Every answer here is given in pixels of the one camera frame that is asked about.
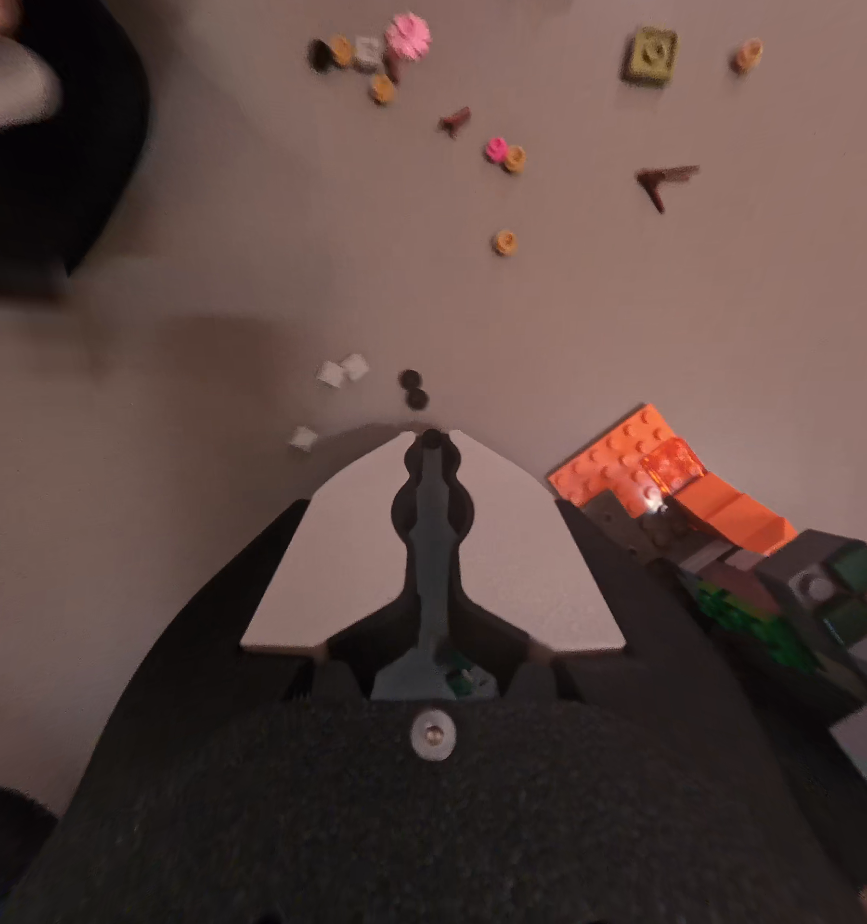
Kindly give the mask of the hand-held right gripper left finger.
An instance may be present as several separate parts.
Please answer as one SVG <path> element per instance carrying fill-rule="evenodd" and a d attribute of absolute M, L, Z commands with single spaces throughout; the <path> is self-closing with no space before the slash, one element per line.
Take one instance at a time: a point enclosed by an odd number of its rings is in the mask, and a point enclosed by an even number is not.
<path fill-rule="evenodd" d="M 409 586 L 423 446 L 404 431 L 312 496 L 240 642 L 252 653 L 315 655 Z"/>

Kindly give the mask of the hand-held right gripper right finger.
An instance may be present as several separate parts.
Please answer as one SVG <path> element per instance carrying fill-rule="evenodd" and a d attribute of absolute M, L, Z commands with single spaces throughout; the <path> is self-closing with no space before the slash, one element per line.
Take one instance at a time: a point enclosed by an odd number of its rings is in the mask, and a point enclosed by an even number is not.
<path fill-rule="evenodd" d="M 478 664 L 622 651 L 623 632 L 550 491 L 459 430 L 441 449 L 458 541 L 448 617 L 456 647 Z"/>

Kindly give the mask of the grey desk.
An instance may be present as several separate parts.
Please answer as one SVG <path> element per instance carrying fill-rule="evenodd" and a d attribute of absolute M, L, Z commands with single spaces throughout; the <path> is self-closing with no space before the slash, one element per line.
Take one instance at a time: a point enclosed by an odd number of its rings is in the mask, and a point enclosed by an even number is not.
<path fill-rule="evenodd" d="M 0 304 L 0 785 L 63 812 L 185 603 L 412 423 L 542 478 L 650 402 L 797 528 L 867 542 L 867 2 L 110 6 L 146 153 L 64 301 Z M 401 13 L 431 43 L 390 105 L 384 66 L 311 68 L 335 34 L 384 59 Z M 678 34 L 664 88 L 622 79 L 643 26 Z M 658 214 L 635 173 L 680 166 Z M 365 377 L 316 379 L 353 353 Z"/>

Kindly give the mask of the black mesh office chair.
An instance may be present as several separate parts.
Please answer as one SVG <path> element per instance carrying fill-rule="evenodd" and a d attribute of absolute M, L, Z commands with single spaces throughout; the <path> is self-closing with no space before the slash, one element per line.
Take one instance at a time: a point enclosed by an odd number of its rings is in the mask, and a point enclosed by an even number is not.
<path fill-rule="evenodd" d="M 102 235 L 148 136 L 150 85 L 104 2 L 13 2 L 53 69 L 52 117 L 0 130 L 0 296 L 58 297 Z"/>
<path fill-rule="evenodd" d="M 58 821 L 41 803 L 0 787 L 0 916 Z"/>

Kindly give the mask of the multicoloured brick model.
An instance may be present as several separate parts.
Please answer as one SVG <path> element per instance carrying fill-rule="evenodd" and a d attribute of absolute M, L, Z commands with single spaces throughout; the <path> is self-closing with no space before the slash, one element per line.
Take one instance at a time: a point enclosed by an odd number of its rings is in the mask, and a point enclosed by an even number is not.
<path fill-rule="evenodd" d="M 547 475 L 706 624 L 867 703 L 867 542 L 797 530 L 707 468 L 651 404 Z"/>

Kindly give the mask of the pink flower piece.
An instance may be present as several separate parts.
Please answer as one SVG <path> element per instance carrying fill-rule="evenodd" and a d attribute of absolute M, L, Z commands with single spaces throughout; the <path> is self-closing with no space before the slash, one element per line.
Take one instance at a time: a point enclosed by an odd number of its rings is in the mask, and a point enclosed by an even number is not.
<path fill-rule="evenodd" d="M 427 54 L 431 43 L 427 21 L 414 13 L 393 16 L 384 37 L 386 51 L 405 61 L 421 59 Z"/>

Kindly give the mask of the large brown branch piece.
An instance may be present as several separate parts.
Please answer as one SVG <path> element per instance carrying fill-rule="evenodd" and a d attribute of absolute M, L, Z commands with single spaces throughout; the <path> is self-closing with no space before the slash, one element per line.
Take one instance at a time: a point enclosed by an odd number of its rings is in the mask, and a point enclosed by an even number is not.
<path fill-rule="evenodd" d="M 658 169 L 641 169 L 635 173 L 636 183 L 646 192 L 658 214 L 665 213 L 660 188 L 668 184 L 689 182 L 700 172 L 700 166 L 680 166 Z"/>

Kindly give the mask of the olive square plate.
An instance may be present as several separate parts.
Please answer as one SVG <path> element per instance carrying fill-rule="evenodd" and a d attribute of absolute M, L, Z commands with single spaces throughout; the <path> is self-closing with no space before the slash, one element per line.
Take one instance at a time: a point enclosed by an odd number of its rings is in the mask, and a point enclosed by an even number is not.
<path fill-rule="evenodd" d="M 628 46 L 622 67 L 624 82 L 664 88 L 673 80 L 679 37 L 672 29 L 643 26 Z"/>

